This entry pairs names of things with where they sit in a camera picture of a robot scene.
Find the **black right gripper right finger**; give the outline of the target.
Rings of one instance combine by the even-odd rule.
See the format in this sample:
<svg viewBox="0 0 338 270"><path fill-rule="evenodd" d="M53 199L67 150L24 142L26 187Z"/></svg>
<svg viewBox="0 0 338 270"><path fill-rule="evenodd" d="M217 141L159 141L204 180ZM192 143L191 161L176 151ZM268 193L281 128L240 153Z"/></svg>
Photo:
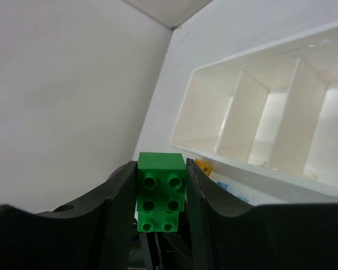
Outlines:
<svg viewBox="0 0 338 270"><path fill-rule="evenodd" d="M338 269L338 203L253 206L186 167L195 269Z"/></svg>

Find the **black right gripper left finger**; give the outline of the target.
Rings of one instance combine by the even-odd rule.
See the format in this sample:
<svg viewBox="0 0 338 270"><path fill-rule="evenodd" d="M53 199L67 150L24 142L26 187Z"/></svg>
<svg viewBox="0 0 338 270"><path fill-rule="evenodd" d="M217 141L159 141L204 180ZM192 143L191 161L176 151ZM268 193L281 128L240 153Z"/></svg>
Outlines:
<svg viewBox="0 0 338 270"><path fill-rule="evenodd" d="M0 269L127 269L137 163L53 211L0 205Z"/></svg>

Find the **green square lego brick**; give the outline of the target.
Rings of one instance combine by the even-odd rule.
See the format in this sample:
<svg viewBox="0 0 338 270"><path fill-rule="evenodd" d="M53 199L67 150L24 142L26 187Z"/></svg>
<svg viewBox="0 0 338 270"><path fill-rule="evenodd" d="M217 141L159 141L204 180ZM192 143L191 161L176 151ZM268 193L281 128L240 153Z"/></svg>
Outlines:
<svg viewBox="0 0 338 270"><path fill-rule="evenodd" d="M187 169L180 153L141 152L137 162L137 210L184 210Z"/></svg>

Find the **green lego plate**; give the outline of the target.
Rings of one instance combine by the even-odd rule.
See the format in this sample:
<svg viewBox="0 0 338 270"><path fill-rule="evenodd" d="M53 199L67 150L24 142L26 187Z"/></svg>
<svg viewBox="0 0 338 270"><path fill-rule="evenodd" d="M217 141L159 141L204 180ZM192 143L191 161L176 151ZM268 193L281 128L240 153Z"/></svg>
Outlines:
<svg viewBox="0 0 338 270"><path fill-rule="evenodd" d="M165 211L141 211L138 212L137 231L138 232L177 232L178 212Z"/></svg>

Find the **light blue flat lego plate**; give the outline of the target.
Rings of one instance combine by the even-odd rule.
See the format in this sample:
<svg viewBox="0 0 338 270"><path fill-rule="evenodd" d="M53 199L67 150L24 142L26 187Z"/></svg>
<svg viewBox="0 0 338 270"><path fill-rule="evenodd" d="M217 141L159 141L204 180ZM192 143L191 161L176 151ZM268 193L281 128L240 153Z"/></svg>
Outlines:
<svg viewBox="0 0 338 270"><path fill-rule="evenodd" d="M240 200L242 200L242 201L244 201L244 202L246 202L246 203L248 203L248 200L245 197L241 196L241 195L235 195L235 197L238 198L238 199L240 199Z"/></svg>

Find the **light blue lego slope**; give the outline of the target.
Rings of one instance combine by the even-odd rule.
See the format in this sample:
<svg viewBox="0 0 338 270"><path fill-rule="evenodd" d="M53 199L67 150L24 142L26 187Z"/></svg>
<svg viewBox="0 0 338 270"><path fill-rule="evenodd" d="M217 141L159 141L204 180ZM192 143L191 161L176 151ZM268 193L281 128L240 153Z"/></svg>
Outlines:
<svg viewBox="0 0 338 270"><path fill-rule="evenodd" d="M218 181L217 185L220 186L220 187L222 187L224 190L226 190L228 192L231 192L231 188L230 188L230 186L229 186L228 183Z"/></svg>

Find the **white three-compartment plastic bin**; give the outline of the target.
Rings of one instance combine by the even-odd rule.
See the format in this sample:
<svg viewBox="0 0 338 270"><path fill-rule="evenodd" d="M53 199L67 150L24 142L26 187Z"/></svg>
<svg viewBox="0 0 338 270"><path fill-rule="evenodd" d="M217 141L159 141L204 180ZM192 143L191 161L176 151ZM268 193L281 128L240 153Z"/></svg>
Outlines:
<svg viewBox="0 0 338 270"><path fill-rule="evenodd" d="M194 69L170 142L338 197L338 20Z"/></svg>

